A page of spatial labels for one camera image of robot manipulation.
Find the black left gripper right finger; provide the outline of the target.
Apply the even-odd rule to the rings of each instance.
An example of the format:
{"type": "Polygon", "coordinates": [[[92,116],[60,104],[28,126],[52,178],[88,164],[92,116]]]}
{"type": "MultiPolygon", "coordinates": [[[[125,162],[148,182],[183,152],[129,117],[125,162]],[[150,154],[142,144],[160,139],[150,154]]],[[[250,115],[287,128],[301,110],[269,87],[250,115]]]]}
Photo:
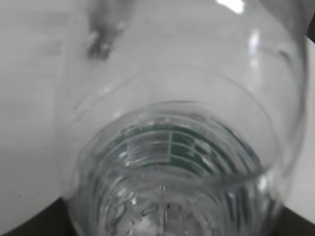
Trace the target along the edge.
{"type": "Polygon", "coordinates": [[[315,225],[285,207],[275,228],[275,235],[315,236],[315,225]]]}

